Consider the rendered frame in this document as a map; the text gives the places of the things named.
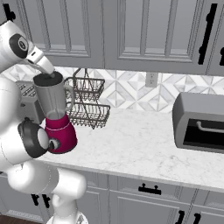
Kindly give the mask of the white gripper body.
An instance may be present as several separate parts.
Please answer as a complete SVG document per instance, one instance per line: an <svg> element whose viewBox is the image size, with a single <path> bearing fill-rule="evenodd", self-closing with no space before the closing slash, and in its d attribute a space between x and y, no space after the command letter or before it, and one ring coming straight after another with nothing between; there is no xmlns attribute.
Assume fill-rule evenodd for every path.
<svg viewBox="0 0 224 224"><path fill-rule="evenodd" d="M37 62L38 70L44 74L52 74L54 72L54 66L51 61L43 55Z"/></svg>

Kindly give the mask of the black blender lid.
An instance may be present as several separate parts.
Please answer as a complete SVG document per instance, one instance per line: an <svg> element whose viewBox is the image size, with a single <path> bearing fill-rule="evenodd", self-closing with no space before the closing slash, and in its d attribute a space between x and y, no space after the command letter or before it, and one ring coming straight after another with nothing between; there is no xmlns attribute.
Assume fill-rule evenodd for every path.
<svg viewBox="0 0 224 224"><path fill-rule="evenodd" d="M40 87L54 86L62 82L63 76L61 73L55 71L54 76L51 77L47 73L40 73L33 77L33 82L35 85Z"/></svg>

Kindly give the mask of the blender with magenta base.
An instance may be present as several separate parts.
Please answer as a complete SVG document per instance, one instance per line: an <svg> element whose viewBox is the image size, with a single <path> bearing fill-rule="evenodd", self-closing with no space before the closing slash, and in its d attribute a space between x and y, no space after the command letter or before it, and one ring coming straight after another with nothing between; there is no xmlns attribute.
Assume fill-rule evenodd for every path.
<svg viewBox="0 0 224 224"><path fill-rule="evenodd" d="M45 131L54 148L53 154L64 154L77 145L74 126L70 122L67 111L74 105L74 88L62 82L49 87L40 87L34 84L35 92L42 111L45 115Z"/></svg>

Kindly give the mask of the grey toaster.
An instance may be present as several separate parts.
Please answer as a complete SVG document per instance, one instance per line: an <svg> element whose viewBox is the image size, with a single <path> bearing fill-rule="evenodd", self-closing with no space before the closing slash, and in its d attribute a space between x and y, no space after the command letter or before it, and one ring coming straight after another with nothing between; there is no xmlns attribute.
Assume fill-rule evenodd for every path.
<svg viewBox="0 0 224 224"><path fill-rule="evenodd" d="M31 81L18 80L17 85L21 91L21 104L19 116L24 119L29 117L37 124L41 124L45 115L39 105L39 100L35 88Z"/></svg>

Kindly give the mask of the grey base cupboard door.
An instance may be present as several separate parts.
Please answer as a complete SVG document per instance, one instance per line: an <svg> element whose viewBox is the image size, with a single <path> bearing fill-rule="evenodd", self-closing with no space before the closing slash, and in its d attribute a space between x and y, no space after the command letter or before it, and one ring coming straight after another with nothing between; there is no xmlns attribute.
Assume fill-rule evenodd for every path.
<svg viewBox="0 0 224 224"><path fill-rule="evenodd" d="M199 224L224 224L224 210L193 205L185 224L193 224L194 214L201 214Z"/></svg>
<svg viewBox="0 0 224 224"><path fill-rule="evenodd" d="M50 219L41 194L36 194L38 206L35 206L30 194L12 189L7 175L0 172L0 213L38 223L47 223Z"/></svg>
<svg viewBox="0 0 224 224"><path fill-rule="evenodd" d="M92 171L79 171L87 180L87 191L77 200L89 224L109 224L109 177Z"/></svg>
<svg viewBox="0 0 224 224"><path fill-rule="evenodd" d="M132 193L109 191L110 224L175 224L189 204Z"/></svg>

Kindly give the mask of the grey toaster oven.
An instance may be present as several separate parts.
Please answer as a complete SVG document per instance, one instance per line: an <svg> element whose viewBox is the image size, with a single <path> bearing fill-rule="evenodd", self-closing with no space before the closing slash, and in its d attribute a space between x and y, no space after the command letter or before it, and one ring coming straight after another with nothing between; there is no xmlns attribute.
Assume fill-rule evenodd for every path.
<svg viewBox="0 0 224 224"><path fill-rule="evenodd" d="M172 108L174 143L180 149L224 154L224 134L199 130L224 130L224 95L182 92Z"/></svg>

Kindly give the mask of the grey drawer front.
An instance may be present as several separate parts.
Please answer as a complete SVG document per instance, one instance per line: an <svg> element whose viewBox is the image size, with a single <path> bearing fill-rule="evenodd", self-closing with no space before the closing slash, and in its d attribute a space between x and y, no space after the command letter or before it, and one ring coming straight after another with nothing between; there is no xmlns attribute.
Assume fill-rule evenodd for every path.
<svg viewBox="0 0 224 224"><path fill-rule="evenodd" d="M144 195L152 198L173 200L177 202L183 202L190 204L193 200L195 193L194 188L189 188L181 185L169 185L166 183L159 183L155 181L141 180L135 178L117 177L110 175L108 177L109 189L123 192L133 193L137 195ZM138 187L145 183L148 188L158 186L158 189L162 191L161 195L151 194L147 192L139 192Z"/></svg>
<svg viewBox="0 0 224 224"><path fill-rule="evenodd" d="M212 192L199 189L194 204L224 210L224 192Z"/></svg>

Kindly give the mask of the grey wall cupboard door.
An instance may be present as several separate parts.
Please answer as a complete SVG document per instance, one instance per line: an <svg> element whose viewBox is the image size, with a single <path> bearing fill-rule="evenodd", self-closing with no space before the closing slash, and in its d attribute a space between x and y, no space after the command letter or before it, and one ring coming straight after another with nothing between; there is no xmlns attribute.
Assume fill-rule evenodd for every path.
<svg viewBox="0 0 224 224"><path fill-rule="evenodd" d="M102 0L0 0L13 21L56 67L103 68Z"/></svg>
<svg viewBox="0 0 224 224"><path fill-rule="evenodd" d="M224 47L224 0L219 0L213 24L214 38L206 74L224 76L224 66L220 66L221 48Z"/></svg>
<svg viewBox="0 0 224 224"><path fill-rule="evenodd" d="M105 67L204 74L200 64L211 0L104 0Z"/></svg>

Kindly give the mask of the white wall outlet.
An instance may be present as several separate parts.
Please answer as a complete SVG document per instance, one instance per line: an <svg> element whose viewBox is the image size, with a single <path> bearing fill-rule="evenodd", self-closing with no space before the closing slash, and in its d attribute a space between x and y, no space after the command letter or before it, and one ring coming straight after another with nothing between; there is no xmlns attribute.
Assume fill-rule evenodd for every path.
<svg viewBox="0 0 224 224"><path fill-rule="evenodd" d="M155 88L158 85L158 73L147 72L145 77L145 86Z"/></svg>

